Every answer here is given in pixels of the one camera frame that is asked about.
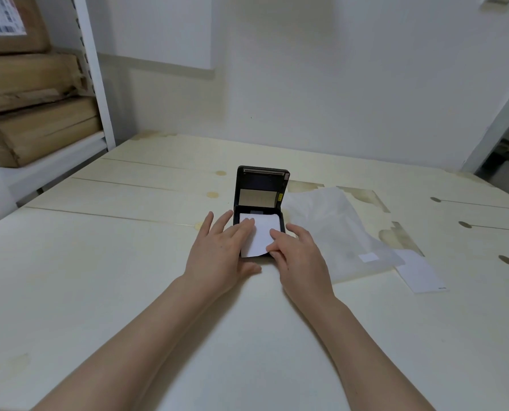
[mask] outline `brown dot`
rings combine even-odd
[[[498,258],[509,265],[509,258],[505,255],[500,255]]]

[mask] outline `tabletop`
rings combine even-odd
[[[340,186],[370,234],[423,255],[449,291],[413,294],[392,270],[336,296],[437,410],[509,410],[508,194],[469,174],[152,131],[0,221],[0,409],[32,407],[182,274],[207,212],[232,207],[239,165],[289,170],[287,193]],[[348,407],[264,261],[190,329],[141,409]]]

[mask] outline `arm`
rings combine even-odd
[[[191,249],[186,271],[146,310],[53,389],[33,411],[130,410],[189,326],[244,277],[260,272],[239,260],[253,220],[224,231],[232,211],[214,224],[209,213]]]
[[[353,313],[334,296],[325,260],[304,228],[288,224],[298,239],[272,229],[267,250],[281,283],[332,357],[353,411],[434,411],[391,362]]]

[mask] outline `white board on wall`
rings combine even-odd
[[[87,0],[99,53],[201,69],[216,65],[215,0]]]

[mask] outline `brown cardboard box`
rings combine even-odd
[[[0,167],[25,166],[101,130],[91,97],[0,115]]]
[[[0,54],[43,53],[49,51],[51,42],[36,0],[0,0],[8,17],[18,13],[25,35],[10,35],[10,27],[3,26],[0,14]]]
[[[0,112],[74,96],[85,85],[74,55],[0,56]]]

